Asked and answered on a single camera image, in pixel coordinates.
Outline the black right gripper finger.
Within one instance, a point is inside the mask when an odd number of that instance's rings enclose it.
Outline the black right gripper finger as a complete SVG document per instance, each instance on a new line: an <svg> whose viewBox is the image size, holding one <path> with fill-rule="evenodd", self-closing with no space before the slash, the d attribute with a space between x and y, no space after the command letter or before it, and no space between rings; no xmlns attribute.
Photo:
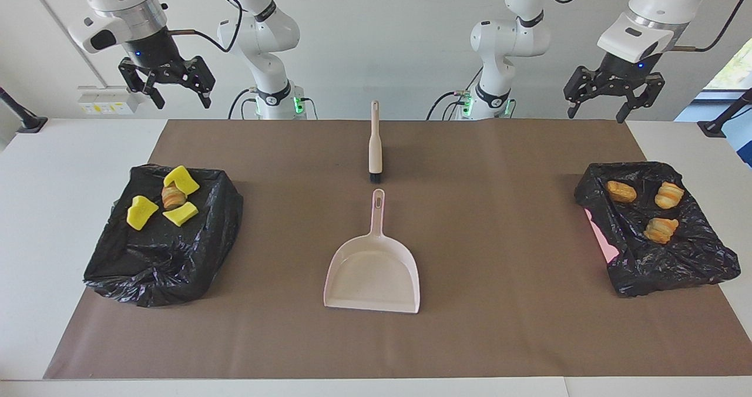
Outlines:
<svg viewBox="0 0 752 397"><path fill-rule="evenodd" d="M119 63L120 73L130 91L146 95L152 100L156 108L159 110L163 109L166 102L159 90L154 86L156 83L156 74L147 68L147 79L143 80L139 76L140 69L141 67L135 65L131 58L123 58Z"/></svg>
<svg viewBox="0 0 752 397"><path fill-rule="evenodd" d="M184 62L184 86L191 91L196 92L202 106L205 109L210 107L210 92L214 89L216 80L210 72L209 66L203 57L196 55L191 60Z"/></svg>

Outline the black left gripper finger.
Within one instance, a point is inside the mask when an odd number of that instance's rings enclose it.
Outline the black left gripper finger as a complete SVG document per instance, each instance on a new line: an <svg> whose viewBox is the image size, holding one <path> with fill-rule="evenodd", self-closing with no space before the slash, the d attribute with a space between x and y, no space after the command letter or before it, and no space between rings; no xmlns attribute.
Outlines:
<svg viewBox="0 0 752 397"><path fill-rule="evenodd" d="M567 116L574 119L581 103L590 100L593 97L593 90L597 89L595 84L596 77L600 70L591 70L585 66L578 66L572 73L571 78L564 86L563 94L569 103Z"/></svg>
<svg viewBox="0 0 752 397"><path fill-rule="evenodd" d="M625 122L632 110L652 106L664 85L665 79L661 73L648 74L641 82L618 79L615 89L626 98L626 102L617 112L617 122Z"/></svg>

